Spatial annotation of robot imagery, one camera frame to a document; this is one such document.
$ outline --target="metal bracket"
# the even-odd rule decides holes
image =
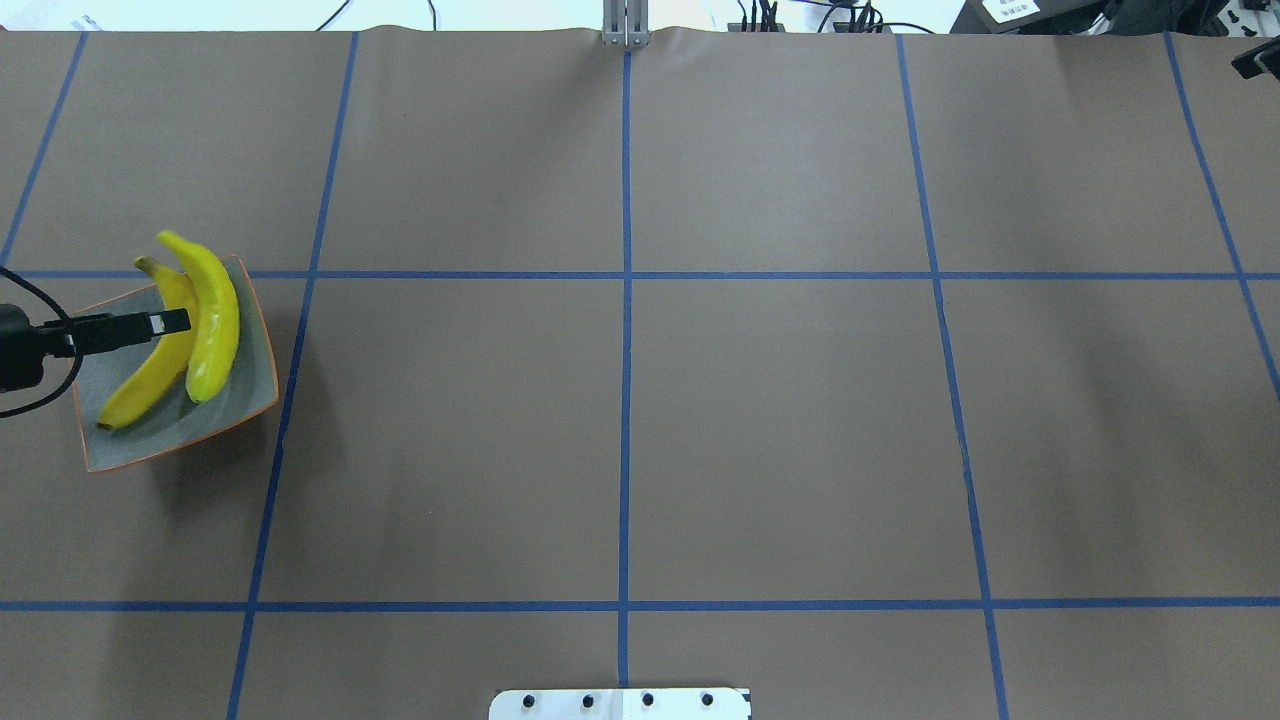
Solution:
[[[649,45],[649,0],[604,0],[600,40],[616,47]]]

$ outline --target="square plate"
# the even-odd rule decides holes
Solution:
[[[102,405],[151,354],[152,343],[122,347],[114,352],[90,355],[76,379],[76,409],[84,441],[84,464],[90,473],[113,470],[141,460],[200,442],[261,414],[280,398],[280,383],[271,355],[271,338],[239,258],[223,260],[239,299],[241,341],[227,387],[209,402],[196,405],[187,398],[183,382],[175,382],[160,402],[137,423],[108,432],[95,418]],[[122,295],[84,313],[142,313],[164,307],[155,284]]]

